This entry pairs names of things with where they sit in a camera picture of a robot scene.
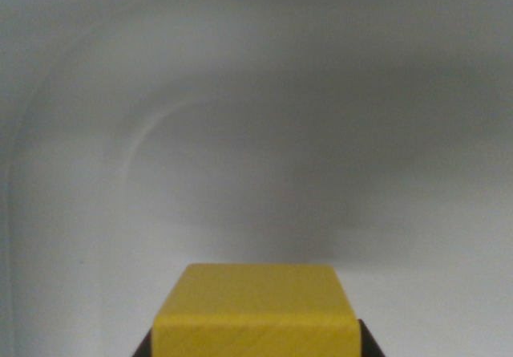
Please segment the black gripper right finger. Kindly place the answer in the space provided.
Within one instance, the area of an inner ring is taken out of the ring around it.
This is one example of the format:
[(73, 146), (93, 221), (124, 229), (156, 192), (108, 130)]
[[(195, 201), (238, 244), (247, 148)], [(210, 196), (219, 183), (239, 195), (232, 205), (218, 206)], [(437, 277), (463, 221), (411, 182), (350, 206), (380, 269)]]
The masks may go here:
[(358, 323), (361, 334), (361, 357), (385, 357), (364, 321), (360, 318)]

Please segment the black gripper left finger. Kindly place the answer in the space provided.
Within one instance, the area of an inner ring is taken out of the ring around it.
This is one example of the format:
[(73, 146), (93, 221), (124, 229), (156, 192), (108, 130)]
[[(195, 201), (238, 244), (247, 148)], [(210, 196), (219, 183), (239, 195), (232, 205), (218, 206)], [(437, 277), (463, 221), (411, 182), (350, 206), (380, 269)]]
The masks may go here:
[(152, 357), (151, 353), (151, 330), (144, 336), (143, 340), (133, 353), (133, 357)]

